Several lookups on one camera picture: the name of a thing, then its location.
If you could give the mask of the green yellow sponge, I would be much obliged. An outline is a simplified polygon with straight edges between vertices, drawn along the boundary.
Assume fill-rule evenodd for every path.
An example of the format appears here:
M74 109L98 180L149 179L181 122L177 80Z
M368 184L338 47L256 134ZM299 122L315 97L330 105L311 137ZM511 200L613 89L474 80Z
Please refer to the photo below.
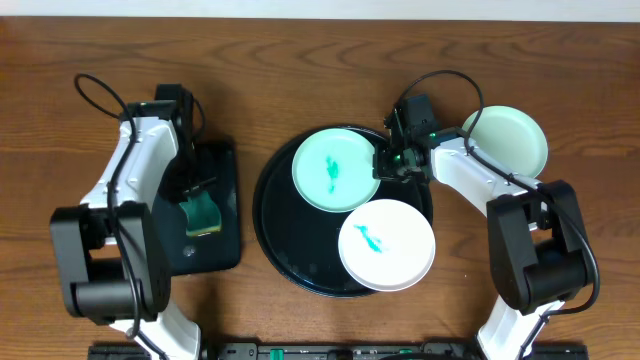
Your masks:
M179 206L187 219L188 237L203 236L222 229L221 212L208 193L188 197L187 201L181 202Z

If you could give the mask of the mint green plate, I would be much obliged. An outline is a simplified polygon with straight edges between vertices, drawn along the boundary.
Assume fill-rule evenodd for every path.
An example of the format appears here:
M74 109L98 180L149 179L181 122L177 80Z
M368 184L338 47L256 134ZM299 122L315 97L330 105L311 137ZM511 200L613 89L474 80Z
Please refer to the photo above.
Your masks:
M373 177L374 146L354 130L329 128L307 137L295 151L291 173L300 196L330 213L368 202L380 181Z

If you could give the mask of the pale green plate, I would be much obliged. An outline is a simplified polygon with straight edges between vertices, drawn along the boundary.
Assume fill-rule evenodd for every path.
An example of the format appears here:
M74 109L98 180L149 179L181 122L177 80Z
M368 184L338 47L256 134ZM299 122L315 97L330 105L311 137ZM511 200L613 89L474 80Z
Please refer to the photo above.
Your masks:
M471 132L474 153L503 173L536 178L549 147L538 123L523 111L503 105L485 107Z

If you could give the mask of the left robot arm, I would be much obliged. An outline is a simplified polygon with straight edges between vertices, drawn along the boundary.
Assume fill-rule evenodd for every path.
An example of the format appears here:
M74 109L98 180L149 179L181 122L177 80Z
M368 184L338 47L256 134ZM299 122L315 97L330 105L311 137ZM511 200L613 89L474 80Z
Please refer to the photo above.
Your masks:
M130 104L96 185L50 219L68 313L125 333L150 359L211 356L171 280L240 258L235 155L199 142L198 109L190 95Z

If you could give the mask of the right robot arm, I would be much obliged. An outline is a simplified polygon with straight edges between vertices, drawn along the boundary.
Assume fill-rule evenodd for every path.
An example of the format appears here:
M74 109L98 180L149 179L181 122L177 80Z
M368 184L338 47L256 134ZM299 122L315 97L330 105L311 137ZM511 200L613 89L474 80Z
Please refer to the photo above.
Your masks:
M509 171L460 128L420 136L392 130L388 143L374 148L373 174L440 182L483 212L498 298L475 337L476 358L527 359L551 318L595 302L598 265L568 183Z

